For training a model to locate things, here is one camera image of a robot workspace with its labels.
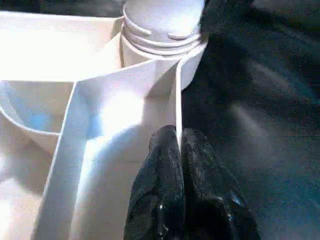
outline white bottle cap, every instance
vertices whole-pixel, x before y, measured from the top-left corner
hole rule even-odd
[[[142,51],[173,56],[201,42],[200,18],[205,0],[127,0],[125,37]]]

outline dark fabric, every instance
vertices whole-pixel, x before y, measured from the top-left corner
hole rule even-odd
[[[0,11],[40,12],[40,0],[1,0]]]
[[[190,240],[260,239],[238,181],[202,133],[183,131],[182,162]]]
[[[151,137],[149,154],[131,191],[125,240],[179,240],[185,222],[185,187],[174,126]]]
[[[316,240],[320,45],[251,16],[211,34],[182,92],[183,127],[201,131],[236,177],[261,239]]]
[[[247,13],[254,0],[207,0],[200,20],[201,31],[221,33]]]

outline plastic partition wall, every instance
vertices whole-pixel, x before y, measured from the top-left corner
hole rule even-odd
[[[0,12],[1,239],[121,239],[151,134],[180,140],[204,3],[139,2],[120,18]]]

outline black cloth background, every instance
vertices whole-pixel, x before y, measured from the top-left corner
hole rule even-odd
[[[238,179],[261,239],[319,239],[319,70],[315,38],[251,12],[210,36],[182,93],[183,127]]]

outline white plastic tray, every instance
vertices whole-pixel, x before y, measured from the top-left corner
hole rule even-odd
[[[122,239],[152,133],[180,139],[206,42],[157,57],[121,22],[0,12],[0,239]]]

